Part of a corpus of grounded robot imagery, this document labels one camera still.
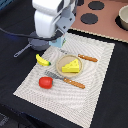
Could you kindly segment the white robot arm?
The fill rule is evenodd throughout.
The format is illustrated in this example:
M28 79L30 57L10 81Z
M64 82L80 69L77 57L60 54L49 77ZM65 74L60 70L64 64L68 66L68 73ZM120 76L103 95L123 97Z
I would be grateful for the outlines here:
M32 0L39 37L51 38L56 30L66 33L75 21L76 0Z

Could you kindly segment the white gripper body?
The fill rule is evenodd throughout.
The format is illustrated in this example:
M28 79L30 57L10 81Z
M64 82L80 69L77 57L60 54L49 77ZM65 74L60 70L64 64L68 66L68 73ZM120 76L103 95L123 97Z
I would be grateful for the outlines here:
M56 22L59 19L60 15L49 15L36 10L34 14L36 34L43 38L52 37L56 30Z

